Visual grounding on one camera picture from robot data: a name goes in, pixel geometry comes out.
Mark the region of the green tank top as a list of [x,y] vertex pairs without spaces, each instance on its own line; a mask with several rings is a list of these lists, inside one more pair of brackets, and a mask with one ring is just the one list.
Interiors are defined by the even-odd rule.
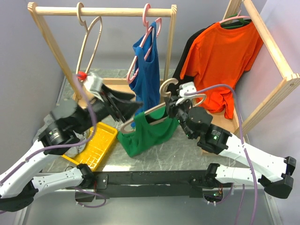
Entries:
[[117,139],[130,157],[135,157],[149,148],[168,141],[175,132],[179,122],[175,118],[166,117],[162,122],[151,125],[147,119],[164,117],[165,107],[148,115],[143,112],[134,117],[135,131],[129,134],[119,132]]

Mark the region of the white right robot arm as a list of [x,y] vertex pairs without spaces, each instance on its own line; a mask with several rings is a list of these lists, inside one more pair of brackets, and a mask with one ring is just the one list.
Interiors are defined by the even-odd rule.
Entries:
[[212,123],[212,115],[202,107],[194,107],[189,99],[165,97],[166,111],[176,119],[188,139],[197,139],[197,146],[215,155],[231,158],[244,168],[218,163],[209,164],[205,174],[193,183],[202,188],[216,188],[221,184],[236,183],[261,185],[269,195],[286,199],[293,189],[292,174],[296,167],[293,157],[276,157],[248,143],[230,131]]

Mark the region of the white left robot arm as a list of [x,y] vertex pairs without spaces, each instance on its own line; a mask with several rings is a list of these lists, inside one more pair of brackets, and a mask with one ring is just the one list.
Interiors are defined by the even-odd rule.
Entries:
[[63,188],[89,188],[95,181],[87,164],[49,176],[37,177],[47,162],[64,155],[70,148],[84,145],[78,134],[95,128],[108,116],[127,121],[142,107],[132,101],[134,94],[115,91],[102,85],[89,106],[81,108],[72,99],[62,101],[50,116],[53,122],[38,136],[28,152],[0,176],[0,211],[15,212],[29,206],[35,199]]

